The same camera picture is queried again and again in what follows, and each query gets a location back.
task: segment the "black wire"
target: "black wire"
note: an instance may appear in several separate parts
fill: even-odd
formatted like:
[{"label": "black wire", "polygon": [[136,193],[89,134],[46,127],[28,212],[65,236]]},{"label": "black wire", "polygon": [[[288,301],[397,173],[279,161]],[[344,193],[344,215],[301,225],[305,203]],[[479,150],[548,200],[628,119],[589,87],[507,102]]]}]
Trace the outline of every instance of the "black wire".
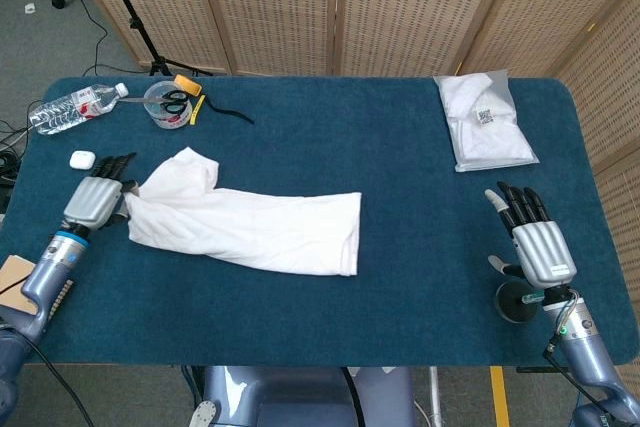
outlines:
[{"label": "black wire", "polygon": [[14,282],[13,284],[8,285],[4,289],[0,290],[0,295],[4,294],[5,292],[7,292],[7,291],[9,291],[11,289],[13,289],[16,285],[20,285],[22,282],[24,282],[25,280],[27,280],[29,278],[29,275],[31,275],[31,274],[25,275],[23,278],[21,278],[17,282]]},{"label": "black wire", "polygon": [[181,365],[180,366],[180,372],[182,372],[182,376],[184,377],[184,380],[186,380],[187,385],[189,386],[189,390],[191,391],[191,395],[193,396],[193,410],[196,410],[198,408],[198,394],[197,394],[197,388],[196,388],[196,383],[193,380],[193,377],[191,377],[191,374],[189,373],[189,371],[187,370],[187,366],[186,365]]},{"label": "black wire", "polygon": [[[551,337],[551,339],[549,340],[549,344],[553,344],[554,347],[557,344],[558,340],[559,340],[559,336],[557,334],[555,334],[553,337]],[[545,349],[545,351],[542,353],[542,357],[549,362],[549,364],[551,364],[551,366],[556,369],[558,372],[560,372],[565,379],[567,379],[571,385],[573,385],[576,389],[578,389],[579,392],[582,393],[582,395],[584,395],[587,399],[589,399],[596,407],[598,407],[603,414],[609,414],[613,420],[615,420],[615,417],[613,416],[613,414],[611,412],[609,412],[607,409],[605,409],[602,404],[593,396],[591,395],[589,392],[587,392],[578,382],[576,382],[576,380],[571,377],[569,374],[567,374],[564,369],[562,368],[562,366],[558,363],[558,361],[556,359],[553,358],[553,352],[549,351],[548,349]]]},{"label": "black wire", "polygon": [[[151,72],[151,69],[147,69],[147,70],[128,70],[128,69],[121,69],[120,67],[114,67],[113,65],[109,65],[109,64],[96,64],[96,67],[106,67],[108,69],[112,69],[112,70],[116,70],[118,72],[126,72],[128,74],[148,74],[149,72]],[[85,77],[87,75],[87,73],[93,69],[93,65],[87,67],[87,69],[85,69],[85,71],[82,73],[82,77]]]},{"label": "black wire", "polygon": [[84,3],[84,0],[80,0],[80,3],[82,4],[82,7],[84,8],[85,13],[87,14],[87,17],[89,17],[89,20],[91,22],[93,22],[93,24],[95,26],[97,26],[100,30],[102,30],[102,32],[104,32],[104,34],[102,35],[102,37],[100,37],[100,39],[98,40],[98,42],[96,42],[96,53],[95,53],[95,60],[93,62],[93,71],[95,73],[95,75],[98,75],[98,47],[100,47],[100,43],[106,39],[107,35],[109,35],[109,32],[107,31],[107,29],[105,29],[102,24],[100,24],[99,22],[97,22],[93,17],[91,17],[91,14],[89,13],[89,9],[87,8],[87,4]]},{"label": "black wire", "polygon": [[95,424],[91,420],[91,417],[89,416],[89,413],[87,412],[87,409],[85,408],[84,404],[82,403],[82,401],[78,397],[78,394],[76,394],[75,391],[73,390],[73,388],[68,384],[68,382],[66,380],[64,380],[64,377],[62,377],[62,375],[60,375],[60,372],[58,372],[58,370],[53,366],[53,364],[49,361],[47,356],[44,355],[44,353],[38,348],[38,346],[35,343],[33,343],[29,337],[27,337],[26,335],[22,334],[21,332],[18,332],[13,327],[2,327],[2,329],[3,330],[11,330],[12,332],[15,332],[20,337],[22,337],[22,339],[27,344],[29,344],[29,347],[31,347],[31,349],[33,349],[33,351],[36,354],[38,354],[38,357],[40,357],[42,362],[44,362],[44,365],[47,366],[47,368],[49,369],[49,372],[51,372],[51,374],[60,383],[60,385],[64,388],[64,390],[66,390],[67,393],[71,396],[71,398],[75,402],[76,406],[78,407],[78,410],[80,410],[80,413],[84,417],[84,420],[87,423],[87,425],[89,427],[95,427]]},{"label": "black wire", "polygon": [[42,100],[38,99],[38,100],[34,100],[33,102],[31,102],[28,107],[27,107],[27,126],[25,127],[27,129],[27,140],[24,143],[24,150],[22,151],[22,154],[20,155],[20,160],[22,160],[22,157],[24,157],[24,154],[27,152],[27,147],[29,146],[29,112],[31,111],[31,107],[33,107],[33,105],[36,102],[42,102]]},{"label": "black wire", "polygon": [[233,115],[234,117],[238,117],[239,119],[242,119],[245,122],[249,122],[250,124],[255,124],[253,119],[251,119],[250,117],[247,117],[242,112],[236,112],[235,110],[220,109],[216,107],[215,105],[213,105],[213,103],[209,100],[209,97],[207,96],[205,96],[204,101],[209,107],[211,107],[214,111],[220,114]]},{"label": "black wire", "polygon": [[204,366],[202,365],[192,365],[191,366],[191,377],[196,384],[196,388],[198,389],[198,394],[200,395],[200,400],[204,400]]},{"label": "black wire", "polygon": [[2,119],[0,119],[0,122],[2,122],[2,123],[3,123],[3,124],[5,124],[7,127],[9,127],[9,129],[11,129],[11,130],[10,130],[10,132],[15,132],[15,131],[17,130],[13,125],[11,125],[11,124],[10,124],[9,122],[7,122],[6,120],[2,120]]},{"label": "black wire", "polygon": [[353,377],[349,373],[349,369],[347,367],[340,367],[342,371],[342,375],[344,375],[344,380],[347,381],[347,386],[349,387],[349,392],[351,393],[351,398],[353,400],[353,408],[356,411],[356,418],[358,419],[358,427],[366,427],[364,422],[364,412],[362,412],[362,405],[360,404],[360,396],[358,395],[358,390],[356,389],[356,384],[353,382]]},{"label": "black wire", "polygon": [[0,151],[0,160],[4,160],[4,165],[0,166],[0,171],[5,168],[9,168],[11,170],[15,169],[20,163],[18,152],[13,148],[13,145],[7,144],[4,140],[0,140],[0,144],[5,146],[5,149]]},{"label": "black wire", "polygon": [[21,134],[21,133],[23,133],[25,130],[26,130],[26,129],[24,129],[24,128],[22,128],[22,129],[16,129],[16,130],[14,130],[13,132],[10,132],[10,133],[9,133],[9,132],[4,132],[4,131],[3,131],[3,133],[4,133],[4,134],[9,134],[9,135],[7,135],[7,136],[3,137],[2,139],[0,139],[0,142],[6,142],[8,139],[10,139],[11,137],[13,137],[14,135],[16,135],[16,134]]}]

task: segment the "metal pole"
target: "metal pole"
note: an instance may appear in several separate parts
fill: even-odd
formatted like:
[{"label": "metal pole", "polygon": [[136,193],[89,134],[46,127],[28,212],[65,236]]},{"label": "metal pole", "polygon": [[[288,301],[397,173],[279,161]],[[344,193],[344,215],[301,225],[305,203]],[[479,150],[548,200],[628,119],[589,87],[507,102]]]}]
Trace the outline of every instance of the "metal pole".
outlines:
[{"label": "metal pole", "polygon": [[429,393],[431,395],[431,427],[442,427],[438,368],[434,366],[429,367]]},{"label": "metal pole", "polygon": [[147,46],[147,49],[149,49],[149,53],[151,54],[151,57],[153,57],[153,63],[151,64],[151,75],[155,74],[157,71],[161,72],[163,75],[172,75],[171,71],[169,70],[169,67],[167,67],[167,63],[173,64],[178,67],[182,67],[184,69],[191,70],[194,72],[199,72],[201,74],[213,75],[211,72],[207,72],[206,70],[191,67],[189,65],[181,64],[179,62],[175,62],[173,60],[165,59],[164,57],[162,57],[156,50],[155,45],[153,45],[153,41],[151,40],[151,37],[149,37],[149,34],[147,33],[147,29],[145,29],[144,27],[144,23],[142,22],[142,19],[138,17],[138,13],[136,12],[136,9],[133,7],[131,0],[122,0],[122,2],[124,3],[125,7],[129,11],[129,15],[131,16],[129,27],[131,27],[132,29],[136,29],[138,31],[138,33],[142,37],[142,40]]}]

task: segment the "orange object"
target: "orange object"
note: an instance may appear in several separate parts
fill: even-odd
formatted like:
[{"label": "orange object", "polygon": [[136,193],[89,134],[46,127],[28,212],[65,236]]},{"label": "orange object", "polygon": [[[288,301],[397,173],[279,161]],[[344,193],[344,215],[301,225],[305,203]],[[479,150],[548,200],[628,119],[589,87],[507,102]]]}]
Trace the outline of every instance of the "orange object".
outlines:
[{"label": "orange object", "polygon": [[196,84],[193,80],[188,79],[184,75],[176,75],[174,82],[178,84],[182,90],[194,97],[197,97],[200,95],[200,92],[202,92],[202,86],[200,84]]}]

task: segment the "clear plastic cup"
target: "clear plastic cup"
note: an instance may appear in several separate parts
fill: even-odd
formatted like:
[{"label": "clear plastic cup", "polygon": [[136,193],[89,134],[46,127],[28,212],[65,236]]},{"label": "clear plastic cup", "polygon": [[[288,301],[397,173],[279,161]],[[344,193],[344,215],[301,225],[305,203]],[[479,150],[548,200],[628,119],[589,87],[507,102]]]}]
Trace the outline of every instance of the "clear plastic cup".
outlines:
[{"label": "clear plastic cup", "polygon": [[[172,90],[182,90],[178,84],[170,80],[163,80],[157,84],[153,84],[144,93],[145,97],[162,97],[167,92]],[[163,129],[177,129],[182,127],[191,118],[192,106],[191,102],[187,100],[187,106],[180,114],[171,114],[162,108],[160,104],[145,102],[144,108],[156,123],[156,125]]]}]

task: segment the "light stand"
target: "light stand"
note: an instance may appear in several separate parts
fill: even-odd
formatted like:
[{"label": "light stand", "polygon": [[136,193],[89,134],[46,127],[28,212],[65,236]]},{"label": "light stand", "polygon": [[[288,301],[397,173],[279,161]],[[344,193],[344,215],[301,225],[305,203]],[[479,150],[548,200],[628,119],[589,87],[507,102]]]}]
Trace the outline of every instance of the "light stand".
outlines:
[{"label": "light stand", "polygon": [[149,72],[149,75],[155,75],[156,72],[160,72],[162,75],[167,75],[167,76],[173,75],[169,70],[169,67],[167,66],[167,64],[175,65],[176,67],[190,70],[192,72],[197,72],[199,74],[213,75],[211,72],[207,72],[206,70],[198,69],[196,67],[191,67],[190,65],[182,64],[180,62],[176,62],[175,60],[167,59],[166,57],[161,56],[156,50],[156,47],[153,45],[153,42],[151,41],[151,38],[149,37],[147,30],[144,28],[142,19],[138,16],[136,9],[134,9],[133,5],[131,4],[131,0],[122,0],[122,2],[124,2],[124,5],[127,7],[127,10],[129,11],[129,15],[131,16],[131,19],[129,19],[129,27],[137,30],[140,33],[142,40],[144,40],[144,43],[147,46],[147,49],[149,49],[149,52],[153,57],[153,61],[151,62],[151,71]]}]

